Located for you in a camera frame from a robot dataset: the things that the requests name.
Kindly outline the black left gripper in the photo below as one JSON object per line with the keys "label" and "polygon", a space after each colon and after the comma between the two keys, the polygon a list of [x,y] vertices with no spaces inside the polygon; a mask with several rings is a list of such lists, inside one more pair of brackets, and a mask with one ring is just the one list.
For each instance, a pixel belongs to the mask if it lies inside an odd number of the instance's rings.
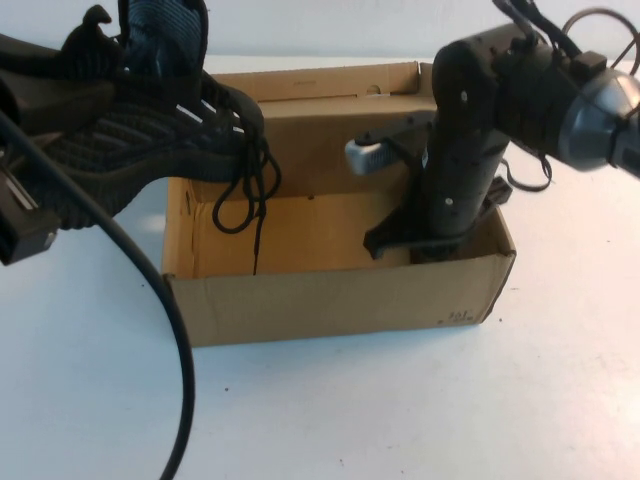
{"label": "black left gripper", "polygon": [[[59,50],[1,37],[1,110],[24,131],[73,131],[105,113],[115,96],[118,43],[98,32],[74,33]],[[1,150],[1,262],[46,252],[56,215],[43,209],[8,169]]]}

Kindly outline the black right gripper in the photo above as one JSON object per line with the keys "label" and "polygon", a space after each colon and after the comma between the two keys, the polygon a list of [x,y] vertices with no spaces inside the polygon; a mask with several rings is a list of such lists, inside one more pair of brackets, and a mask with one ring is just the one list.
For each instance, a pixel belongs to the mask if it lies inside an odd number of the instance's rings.
{"label": "black right gripper", "polygon": [[440,110],[411,114],[379,138],[405,162],[410,178],[399,206],[365,234],[365,249],[374,259],[407,248],[412,264],[448,261],[497,204],[489,191],[508,138]]}

